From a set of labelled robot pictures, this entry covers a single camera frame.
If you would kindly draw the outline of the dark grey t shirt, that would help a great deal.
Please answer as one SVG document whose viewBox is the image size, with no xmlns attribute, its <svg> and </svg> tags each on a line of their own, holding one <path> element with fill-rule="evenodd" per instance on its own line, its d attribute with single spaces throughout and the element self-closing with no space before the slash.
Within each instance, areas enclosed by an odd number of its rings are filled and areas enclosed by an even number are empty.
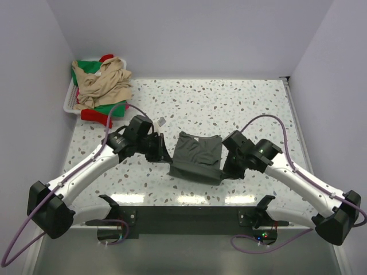
<svg viewBox="0 0 367 275">
<path fill-rule="evenodd" d="M 222 181 L 221 153 L 221 136 L 199 137 L 182 131 L 175 145 L 169 175 L 218 186 Z"/>
</svg>

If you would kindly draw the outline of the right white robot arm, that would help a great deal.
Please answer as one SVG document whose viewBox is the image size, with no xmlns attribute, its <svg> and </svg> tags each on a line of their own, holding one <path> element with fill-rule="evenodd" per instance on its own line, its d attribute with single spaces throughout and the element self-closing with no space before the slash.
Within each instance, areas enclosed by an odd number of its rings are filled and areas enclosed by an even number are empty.
<svg viewBox="0 0 367 275">
<path fill-rule="evenodd" d="M 290 164 L 280 147 L 267 139 L 253 143 L 233 131 L 222 141 L 228 150 L 223 173 L 229 179 L 243 179 L 246 170 L 266 174 L 285 184 L 305 199 L 314 211 L 278 206 L 275 196 L 266 195 L 250 216 L 258 228 L 272 221 L 296 223 L 314 229 L 325 241 L 340 246 L 358 219 L 361 197 L 353 190 L 343 192 L 311 175 L 297 164 Z"/>
</svg>

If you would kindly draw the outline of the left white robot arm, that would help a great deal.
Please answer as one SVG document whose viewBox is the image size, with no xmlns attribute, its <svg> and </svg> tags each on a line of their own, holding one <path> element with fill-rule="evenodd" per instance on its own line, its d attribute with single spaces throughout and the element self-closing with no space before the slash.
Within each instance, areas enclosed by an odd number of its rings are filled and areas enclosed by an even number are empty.
<svg viewBox="0 0 367 275">
<path fill-rule="evenodd" d="M 86 221 L 100 219 L 106 225 L 114 224 L 119 211 L 112 201 L 80 209 L 73 202 L 99 176 L 135 154 L 144 155 L 150 163 L 172 163 L 164 134 L 142 115 L 106 134 L 101 144 L 68 172 L 47 184 L 34 183 L 29 190 L 27 215 L 52 239 Z"/>
</svg>

